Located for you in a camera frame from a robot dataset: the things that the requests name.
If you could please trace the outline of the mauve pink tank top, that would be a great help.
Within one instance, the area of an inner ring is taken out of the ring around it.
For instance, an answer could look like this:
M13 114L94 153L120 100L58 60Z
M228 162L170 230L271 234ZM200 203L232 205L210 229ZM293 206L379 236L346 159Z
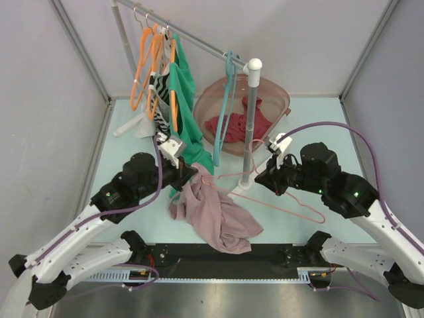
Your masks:
M212 248L227 254L252 250L250 239L263 232L262 226L228 195L216 190L212 175L201 164L193 164L196 174L172 198L170 216L184 220Z

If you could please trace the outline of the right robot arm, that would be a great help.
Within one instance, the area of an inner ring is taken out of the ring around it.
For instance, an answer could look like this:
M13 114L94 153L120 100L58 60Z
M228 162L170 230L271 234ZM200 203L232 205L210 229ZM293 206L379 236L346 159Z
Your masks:
M320 195L323 204L367 232L382 253L361 250L317 231L306 244L307 261L356 270L385 286L404 305L423 308L423 243L387 208L363 177L342 171L337 155L322 142L301 149L300 159L267 142L272 156L255 182L276 195L287 188Z

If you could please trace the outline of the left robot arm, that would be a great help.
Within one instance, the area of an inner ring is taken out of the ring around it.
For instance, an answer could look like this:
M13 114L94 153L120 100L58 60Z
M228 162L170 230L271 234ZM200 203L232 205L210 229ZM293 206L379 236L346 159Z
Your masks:
M32 254L16 254L9 260L19 281L19 299L38 310L47 309L92 274L119 264L142 263L146 244L135 231L125 231L95 252L80 253L97 235L152 203L162 189L181 190L196 173L176 155L134 154L56 237Z

